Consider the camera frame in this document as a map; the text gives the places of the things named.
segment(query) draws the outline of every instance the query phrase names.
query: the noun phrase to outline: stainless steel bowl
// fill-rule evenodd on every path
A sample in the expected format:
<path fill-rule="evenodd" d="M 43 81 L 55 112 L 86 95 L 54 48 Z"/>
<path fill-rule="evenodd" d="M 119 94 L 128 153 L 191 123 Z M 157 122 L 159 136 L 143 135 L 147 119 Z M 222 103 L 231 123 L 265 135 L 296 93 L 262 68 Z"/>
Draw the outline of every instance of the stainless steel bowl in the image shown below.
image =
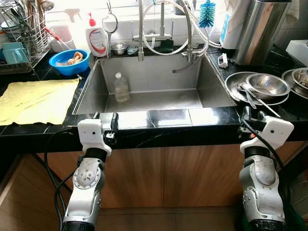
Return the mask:
<path fill-rule="evenodd" d="M 308 91 L 308 68 L 299 68 L 292 72 L 292 78 L 301 90 Z"/>
<path fill-rule="evenodd" d="M 128 46 L 127 43 L 119 42 L 112 45 L 111 49 L 114 51 L 114 54 L 122 55 L 127 50 L 127 46 Z"/>
<path fill-rule="evenodd" d="M 263 100 L 273 99 L 290 93 L 289 84 L 283 79 L 269 74 L 252 74 L 247 78 L 247 84 L 253 92 Z"/>

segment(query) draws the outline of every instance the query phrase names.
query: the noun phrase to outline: stainless steel sink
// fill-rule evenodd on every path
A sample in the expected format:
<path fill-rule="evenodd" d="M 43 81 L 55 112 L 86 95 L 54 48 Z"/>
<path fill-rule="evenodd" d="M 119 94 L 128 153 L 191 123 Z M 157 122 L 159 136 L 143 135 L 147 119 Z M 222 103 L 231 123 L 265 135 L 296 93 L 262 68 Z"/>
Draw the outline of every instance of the stainless steel sink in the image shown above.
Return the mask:
<path fill-rule="evenodd" d="M 180 54 L 99 59 L 76 104 L 73 114 L 94 112 L 133 112 L 234 106 L 220 76 L 206 58 L 193 66 Z M 114 95 L 115 74 L 128 79 L 130 100 L 117 103 Z"/>

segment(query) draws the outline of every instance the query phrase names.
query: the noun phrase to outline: dish towel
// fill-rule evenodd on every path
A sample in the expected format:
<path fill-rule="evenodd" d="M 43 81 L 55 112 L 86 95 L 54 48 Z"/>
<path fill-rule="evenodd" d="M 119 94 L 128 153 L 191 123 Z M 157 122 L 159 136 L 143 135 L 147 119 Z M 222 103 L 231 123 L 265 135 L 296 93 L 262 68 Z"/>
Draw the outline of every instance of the dish towel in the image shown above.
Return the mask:
<path fill-rule="evenodd" d="M 288 26 L 293 26 L 299 19 L 299 0 L 292 0 L 288 10 L 286 21 Z"/>
<path fill-rule="evenodd" d="M 251 0 L 224 0 L 226 11 L 230 15 L 228 32 L 233 31 L 246 18 L 246 13 Z M 289 26 L 294 25 L 299 19 L 299 0 L 292 0 L 286 21 Z"/>
<path fill-rule="evenodd" d="M 79 80 L 10 83 L 0 97 L 0 125 L 62 124 Z"/>

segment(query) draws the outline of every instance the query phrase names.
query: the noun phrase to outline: yellow cloth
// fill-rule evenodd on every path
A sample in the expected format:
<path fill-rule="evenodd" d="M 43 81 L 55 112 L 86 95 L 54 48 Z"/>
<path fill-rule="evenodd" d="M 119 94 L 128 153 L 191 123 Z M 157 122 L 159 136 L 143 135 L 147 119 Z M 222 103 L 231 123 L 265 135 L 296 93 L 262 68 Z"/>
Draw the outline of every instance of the yellow cloth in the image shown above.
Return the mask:
<path fill-rule="evenodd" d="M 10 83 L 0 97 L 0 125 L 62 124 L 78 78 Z"/>

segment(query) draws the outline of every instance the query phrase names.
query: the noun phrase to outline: soap dispenser bottle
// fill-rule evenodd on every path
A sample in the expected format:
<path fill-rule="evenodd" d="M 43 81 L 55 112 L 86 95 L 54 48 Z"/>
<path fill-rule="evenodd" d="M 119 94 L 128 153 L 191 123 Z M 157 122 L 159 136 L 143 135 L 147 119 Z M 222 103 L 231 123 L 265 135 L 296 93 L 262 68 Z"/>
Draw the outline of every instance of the soap dispenser bottle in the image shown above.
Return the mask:
<path fill-rule="evenodd" d="M 115 78 L 115 100 L 118 103 L 128 101 L 130 99 L 130 95 L 127 79 L 122 76 L 120 72 L 116 73 Z"/>
<path fill-rule="evenodd" d="M 107 55 L 108 35 L 102 26 L 96 26 L 96 21 L 89 13 L 89 28 L 86 29 L 86 37 L 89 49 L 95 57 L 105 57 Z"/>

